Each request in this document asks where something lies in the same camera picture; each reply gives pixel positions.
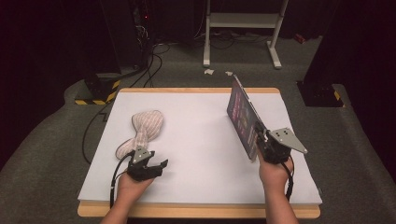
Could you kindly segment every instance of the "white board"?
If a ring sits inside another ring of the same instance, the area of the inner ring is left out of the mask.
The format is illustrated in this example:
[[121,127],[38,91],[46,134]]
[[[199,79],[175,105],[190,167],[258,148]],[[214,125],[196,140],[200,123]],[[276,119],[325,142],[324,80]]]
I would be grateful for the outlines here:
[[[280,93],[248,96],[269,130],[292,129]],[[169,162],[163,175],[155,179],[139,202],[264,203],[259,162],[250,162],[227,116],[229,98],[230,93],[121,91],[78,199],[109,201],[111,178],[119,162],[116,148],[135,136],[132,115],[160,110],[164,123],[160,135],[148,143],[148,150],[156,153],[148,166],[167,159]],[[296,173],[290,202],[322,203],[304,155],[294,150],[291,155]],[[119,172],[126,168],[128,160]]]

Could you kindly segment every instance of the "metal stand leg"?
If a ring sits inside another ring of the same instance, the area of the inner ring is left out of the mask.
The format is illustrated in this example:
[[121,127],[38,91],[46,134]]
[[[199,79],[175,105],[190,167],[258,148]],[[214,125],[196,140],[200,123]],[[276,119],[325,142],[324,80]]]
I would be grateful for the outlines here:
[[209,67],[209,65],[210,65],[210,0],[207,0],[204,67]]
[[277,53],[276,53],[276,50],[275,50],[275,44],[276,44],[277,36],[279,35],[279,30],[280,30],[280,27],[282,25],[283,18],[285,17],[285,11],[286,11],[286,7],[288,6],[288,2],[289,2],[289,0],[284,0],[283,1],[282,8],[280,9],[280,12],[279,12],[279,16],[277,17],[276,27],[275,27],[275,30],[274,30],[274,34],[273,34],[272,40],[271,41],[267,41],[267,47],[268,47],[268,49],[270,51],[271,58],[272,58],[273,63],[274,63],[274,67],[276,69],[281,69],[282,68],[282,64],[280,63],[279,57],[277,57]]

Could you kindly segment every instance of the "forearm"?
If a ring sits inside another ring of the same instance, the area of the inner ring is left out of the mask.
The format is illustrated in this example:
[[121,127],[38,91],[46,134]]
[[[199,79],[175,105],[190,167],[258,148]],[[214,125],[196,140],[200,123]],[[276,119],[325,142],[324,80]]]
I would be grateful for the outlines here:
[[285,194],[281,191],[265,191],[266,216],[268,224],[298,223]]
[[116,200],[113,207],[108,211],[101,224],[124,224],[127,222],[128,214],[134,202]]

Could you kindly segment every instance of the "colorful book cover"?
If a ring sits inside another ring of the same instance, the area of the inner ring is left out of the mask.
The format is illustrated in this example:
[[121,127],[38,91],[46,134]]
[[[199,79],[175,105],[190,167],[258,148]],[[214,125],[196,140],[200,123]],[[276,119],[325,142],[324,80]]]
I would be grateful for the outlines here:
[[257,156],[255,124],[256,122],[259,122],[262,126],[263,124],[238,77],[236,75],[233,75],[233,77],[234,81],[230,102],[227,106],[227,114],[238,133],[248,158],[254,161]]

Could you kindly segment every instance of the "fabric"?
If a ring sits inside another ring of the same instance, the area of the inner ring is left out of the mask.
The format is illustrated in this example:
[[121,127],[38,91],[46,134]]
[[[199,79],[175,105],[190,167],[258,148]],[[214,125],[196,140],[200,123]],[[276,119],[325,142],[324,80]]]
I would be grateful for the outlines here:
[[155,139],[163,126],[163,114],[158,110],[147,111],[132,116],[132,124],[136,129],[135,138],[128,139],[116,150],[116,157],[120,160],[138,146],[143,149],[149,147],[149,141]]

